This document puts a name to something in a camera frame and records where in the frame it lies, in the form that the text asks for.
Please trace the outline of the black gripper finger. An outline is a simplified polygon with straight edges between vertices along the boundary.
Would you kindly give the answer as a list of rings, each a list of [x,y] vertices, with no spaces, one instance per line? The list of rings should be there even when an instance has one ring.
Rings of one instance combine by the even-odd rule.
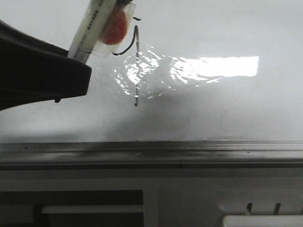
[[[68,52],[0,23],[0,109],[84,96],[92,69]]]

